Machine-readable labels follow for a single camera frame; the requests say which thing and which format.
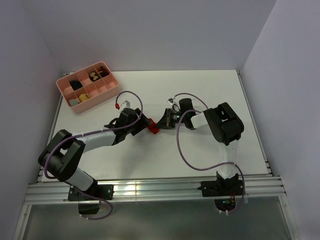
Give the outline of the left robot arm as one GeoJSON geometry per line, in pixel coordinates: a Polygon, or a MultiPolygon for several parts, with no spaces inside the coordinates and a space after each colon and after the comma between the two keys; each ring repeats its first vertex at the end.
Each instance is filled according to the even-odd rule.
{"type": "Polygon", "coordinates": [[[100,130],[72,134],[62,129],[42,151],[38,163],[55,179],[78,188],[82,197],[91,200],[98,193],[97,181],[78,167],[82,155],[100,147],[115,146],[127,135],[134,136],[151,124],[139,108],[126,107],[100,130]]]}

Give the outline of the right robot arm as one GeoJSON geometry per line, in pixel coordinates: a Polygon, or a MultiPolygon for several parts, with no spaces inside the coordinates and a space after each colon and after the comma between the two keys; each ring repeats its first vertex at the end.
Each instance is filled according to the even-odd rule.
{"type": "Polygon", "coordinates": [[[234,188],[231,179],[240,172],[236,160],[238,143],[245,130],[242,120],[227,102],[202,112],[194,109],[190,98],[181,99],[177,109],[172,99],[169,102],[171,107],[165,109],[155,128],[174,129],[183,124],[189,130],[196,130],[208,126],[214,139],[219,143],[220,162],[216,167],[217,177],[220,180],[216,183],[216,189],[222,195],[229,194],[234,188]]]}

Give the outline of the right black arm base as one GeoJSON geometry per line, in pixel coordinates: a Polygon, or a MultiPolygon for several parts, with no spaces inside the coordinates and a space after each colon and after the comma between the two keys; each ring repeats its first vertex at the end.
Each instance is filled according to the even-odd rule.
{"type": "Polygon", "coordinates": [[[202,181],[197,189],[204,198],[214,197],[215,207],[226,215],[237,207],[236,197],[243,200],[245,196],[245,187],[238,174],[228,179],[218,177],[216,180],[202,181]]]}

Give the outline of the red Santa sock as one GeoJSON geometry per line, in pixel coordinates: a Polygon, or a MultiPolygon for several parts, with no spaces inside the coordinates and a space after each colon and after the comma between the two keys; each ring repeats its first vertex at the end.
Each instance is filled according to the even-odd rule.
{"type": "Polygon", "coordinates": [[[149,120],[149,125],[147,127],[148,130],[154,135],[156,135],[160,131],[160,129],[156,127],[156,123],[153,121],[152,118],[149,118],[148,120],[149,120]]]}

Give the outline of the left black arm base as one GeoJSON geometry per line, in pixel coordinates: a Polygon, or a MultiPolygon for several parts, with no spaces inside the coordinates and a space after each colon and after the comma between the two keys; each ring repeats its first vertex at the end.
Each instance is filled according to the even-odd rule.
{"type": "Polygon", "coordinates": [[[86,191],[70,186],[67,200],[69,202],[78,202],[78,213],[81,217],[88,220],[102,220],[109,217],[114,210],[113,205],[110,203],[110,200],[113,199],[113,194],[113,184],[94,184],[86,191]],[[96,216],[102,203],[109,206],[109,211],[106,215],[96,216]]]}

